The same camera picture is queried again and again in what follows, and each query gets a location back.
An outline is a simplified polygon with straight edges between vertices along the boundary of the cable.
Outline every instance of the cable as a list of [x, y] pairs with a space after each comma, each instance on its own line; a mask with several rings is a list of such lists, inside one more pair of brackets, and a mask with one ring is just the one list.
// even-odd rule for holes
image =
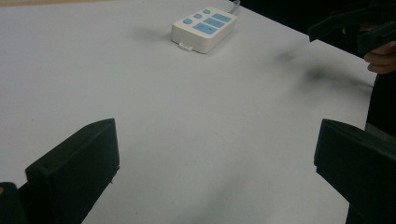
[[241, 5], [241, 0], [235, 0], [233, 1], [233, 3], [234, 3], [233, 9], [231, 9], [229, 13], [235, 15], [236, 10], [239, 8], [239, 5]]

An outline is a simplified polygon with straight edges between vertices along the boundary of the table surface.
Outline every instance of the table surface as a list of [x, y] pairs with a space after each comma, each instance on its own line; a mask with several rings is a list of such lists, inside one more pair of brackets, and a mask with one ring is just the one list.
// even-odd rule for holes
[[227, 0], [0, 7], [0, 181], [114, 118], [120, 170], [84, 223], [345, 223], [313, 159], [322, 119], [364, 127], [362, 59], [241, 7], [208, 54], [172, 22]]

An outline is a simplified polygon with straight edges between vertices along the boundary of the button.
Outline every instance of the button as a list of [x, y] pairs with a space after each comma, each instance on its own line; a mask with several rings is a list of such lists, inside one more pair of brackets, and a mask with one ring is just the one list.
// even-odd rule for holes
[[218, 27], [218, 28], [221, 28], [221, 26], [224, 25], [223, 22], [213, 20], [212, 18], [207, 18], [206, 20], [204, 20], [204, 22], [207, 23], [207, 24], [209, 24], [209, 25], [212, 25], [212, 26], [214, 26], [214, 27]]
[[192, 24], [192, 20], [190, 20], [190, 19], [185, 19], [185, 20], [183, 21], [183, 23], [190, 25], [190, 24]]
[[221, 15], [221, 14], [219, 14], [219, 13], [216, 13], [216, 14], [213, 15], [212, 17], [215, 18], [215, 19], [218, 19], [219, 21], [224, 21], [224, 22], [228, 22], [228, 21], [231, 20], [231, 18], [228, 18], [228, 17], [226, 17], [226, 16], [223, 16], [223, 15]]
[[208, 35], [213, 35], [213, 33], [215, 33], [217, 31], [216, 28], [213, 28], [211, 26], [205, 25], [203, 23], [198, 23], [192, 28], [194, 28], [195, 30], [204, 32], [205, 34], [208, 34]]

